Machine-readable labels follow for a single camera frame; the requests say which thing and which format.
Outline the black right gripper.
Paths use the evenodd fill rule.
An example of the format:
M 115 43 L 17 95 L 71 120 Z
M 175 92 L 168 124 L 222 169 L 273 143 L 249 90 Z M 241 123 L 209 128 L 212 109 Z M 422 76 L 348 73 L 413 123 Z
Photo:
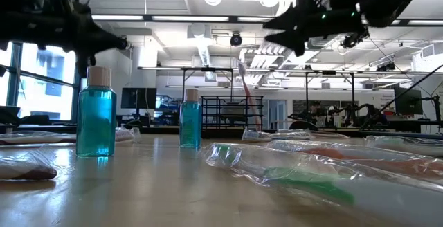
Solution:
M 305 54 L 311 37 L 327 37 L 367 29 L 357 5 L 362 0 L 296 0 L 296 10 L 287 10 L 263 23 L 263 28 L 292 30 L 267 35 L 264 39 L 291 49 L 296 56 Z

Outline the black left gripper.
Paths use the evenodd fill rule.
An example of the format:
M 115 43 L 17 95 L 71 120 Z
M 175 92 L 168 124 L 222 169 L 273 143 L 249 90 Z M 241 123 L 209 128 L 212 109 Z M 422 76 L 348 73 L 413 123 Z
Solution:
M 37 0 L 37 9 L 43 16 L 37 36 L 39 49 L 49 45 L 59 46 L 65 52 L 74 51 L 75 66 L 79 76 L 84 77 L 89 66 L 95 64 L 93 53 L 118 48 L 120 38 L 101 27 L 91 29 L 90 7 L 80 0 Z M 98 39 L 87 46 L 87 33 Z

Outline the blue mouthwash bottle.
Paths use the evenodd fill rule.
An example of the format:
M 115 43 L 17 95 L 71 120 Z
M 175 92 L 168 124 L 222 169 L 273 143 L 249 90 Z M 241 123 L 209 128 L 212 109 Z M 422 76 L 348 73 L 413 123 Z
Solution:
M 87 85 L 79 93 L 76 132 L 78 156 L 112 156 L 116 142 L 117 97 L 111 69 L 90 66 Z
M 186 89 L 179 116 L 180 147 L 198 149 L 201 142 L 201 105 L 197 89 Z

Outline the black wire basket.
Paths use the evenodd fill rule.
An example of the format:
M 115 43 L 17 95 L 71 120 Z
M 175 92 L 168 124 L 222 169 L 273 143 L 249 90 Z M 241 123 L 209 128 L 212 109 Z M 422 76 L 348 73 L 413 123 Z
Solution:
M 263 128 L 263 96 L 252 96 L 255 99 L 255 104 L 257 106 L 257 113 L 260 116 L 260 120 L 262 121 Z M 216 110 L 214 106 L 216 102 L 214 100 L 208 101 L 208 109 L 207 109 L 207 119 L 204 119 L 204 122 L 209 123 L 207 129 L 209 130 L 236 130 L 236 129 L 255 129 L 254 117 L 251 106 L 248 104 L 248 100 L 246 96 L 233 96 L 233 99 L 230 99 L 230 96 L 220 96 L 221 104 L 221 112 L 219 113 L 220 121 L 221 121 L 221 129 L 215 129 L 213 124 L 215 120 L 213 120 L 213 116 L 215 115 Z

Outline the purple toothbrush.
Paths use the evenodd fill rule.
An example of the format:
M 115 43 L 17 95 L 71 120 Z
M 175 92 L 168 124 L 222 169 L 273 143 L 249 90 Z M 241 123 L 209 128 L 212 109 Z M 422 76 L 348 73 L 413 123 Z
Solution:
M 139 141 L 141 133 L 139 128 L 116 128 L 115 142 Z M 15 131 L 0 134 L 0 145 L 25 145 L 38 143 L 75 143 L 76 134 L 54 133 L 49 131 Z

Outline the blue toothbrush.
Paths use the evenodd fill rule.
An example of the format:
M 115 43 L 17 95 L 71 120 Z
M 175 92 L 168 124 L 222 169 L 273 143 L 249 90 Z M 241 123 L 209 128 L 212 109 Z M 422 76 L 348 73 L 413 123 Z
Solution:
M 245 129 L 242 140 L 266 142 L 273 140 L 311 140 L 313 135 L 309 131 L 299 129 L 282 129 L 274 133 Z

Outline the clear toothbrush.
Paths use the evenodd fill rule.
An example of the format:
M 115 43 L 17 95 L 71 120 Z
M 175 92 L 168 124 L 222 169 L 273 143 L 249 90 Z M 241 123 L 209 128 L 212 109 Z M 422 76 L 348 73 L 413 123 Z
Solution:
M 279 134 L 294 133 L 296 136 L 305 136 L 309 138 L 326 139 L 326 138 L 337 138 L 337 139 L 348 139 L 349 136 L 338 134 L 335 132 L 328 131 L 315 131 L 309 129 L 281 129 L 277 131 Z

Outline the white green toothbrush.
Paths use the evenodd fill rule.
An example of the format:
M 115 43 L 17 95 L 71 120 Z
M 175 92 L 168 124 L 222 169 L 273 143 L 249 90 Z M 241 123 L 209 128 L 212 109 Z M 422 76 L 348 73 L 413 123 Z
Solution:
M 402 136 L 368 136 L 365 138 L 365 144 L 369 147 L 443 157 L 443 140 L 438 139 Z

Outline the orange toothbrush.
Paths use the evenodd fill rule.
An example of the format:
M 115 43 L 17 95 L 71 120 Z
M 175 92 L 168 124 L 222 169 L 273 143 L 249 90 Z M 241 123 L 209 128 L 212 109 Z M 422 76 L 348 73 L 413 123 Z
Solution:
M 335 158 L 443 185 L 443 160 L 430 156 L 312 140 L 273 140 L 266 146 Z

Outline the black computer monitor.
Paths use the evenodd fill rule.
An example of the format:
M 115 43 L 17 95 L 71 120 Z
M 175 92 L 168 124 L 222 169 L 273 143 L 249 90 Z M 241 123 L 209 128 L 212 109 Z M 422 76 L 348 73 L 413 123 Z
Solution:
M 156 88 L 123 88 L 121 107 L 124 109 L 155 109 Z
M 398 114 L 423 114 L 422 92 L 416 89 L 394 88 L 395 110 Z

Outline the pink wrapped toothbrush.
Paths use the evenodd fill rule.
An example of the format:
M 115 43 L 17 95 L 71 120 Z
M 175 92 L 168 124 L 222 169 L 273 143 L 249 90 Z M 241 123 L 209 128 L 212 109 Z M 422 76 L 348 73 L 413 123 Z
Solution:
M 257 113 L 257 106 L 255 104 L 255 99 L 252 97 L 252 94 L 250 92 L 250 89 L 246 83 L 245 75 L 246 75 L 246 68 L 245 65 L 237 59 L 237 67 L 239 70 L 239 75 L 242 78 L 242 84 L 244 87 L 244 92 L 248 100 L 248 104 L 251 106 L 253 117 L 254 117 L 254 123 L 255 123 L 255 129 L 257 131 L 262 131 L 262 121 L 260 120 L 260 116 Z

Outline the dark framed window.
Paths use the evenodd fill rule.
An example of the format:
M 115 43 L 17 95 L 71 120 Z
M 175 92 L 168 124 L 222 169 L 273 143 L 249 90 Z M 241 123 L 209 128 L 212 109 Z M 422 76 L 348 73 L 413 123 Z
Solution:
M 35 44 L 8 43 L 0 49 L 0 106 L 19 107 L 18 116 L 47 115 L 51 121 L 72 119 L 78 92 L 76 56 L 60 47 L 44 50 Z

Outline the long ceiling light strip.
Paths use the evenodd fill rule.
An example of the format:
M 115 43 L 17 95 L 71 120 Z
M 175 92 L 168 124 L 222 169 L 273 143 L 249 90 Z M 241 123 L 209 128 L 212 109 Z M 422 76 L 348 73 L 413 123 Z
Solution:
M 245 16 L 201 16 L 201 15 L 92 15 L 94 21 L 142 21 L 142 22 L 174 22 L 174 23 L 229 23 L 229 24 L 263 24 L 273 17 Z M 396 19 L 390 26 L 394 27 L 443 27 L 443 19 Z

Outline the maroon wrapped toothbrush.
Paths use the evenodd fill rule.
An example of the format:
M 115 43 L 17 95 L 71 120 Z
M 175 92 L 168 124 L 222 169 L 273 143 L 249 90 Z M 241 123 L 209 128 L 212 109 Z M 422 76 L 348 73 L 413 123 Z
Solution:
M 0 148 L 0 181 L 50 181 L 74 170 L 70 145 Z

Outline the white ceiling vent duct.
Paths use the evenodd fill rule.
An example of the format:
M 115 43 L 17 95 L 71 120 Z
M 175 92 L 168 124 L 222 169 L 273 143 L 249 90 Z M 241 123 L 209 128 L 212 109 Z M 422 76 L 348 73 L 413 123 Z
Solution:
M 203 23 L 193 23 L 188 26 L 188 39 L 197 48 L 203 66 L 210 66 L 210 52 L 208 47 L 212 44 L 210 27 Z

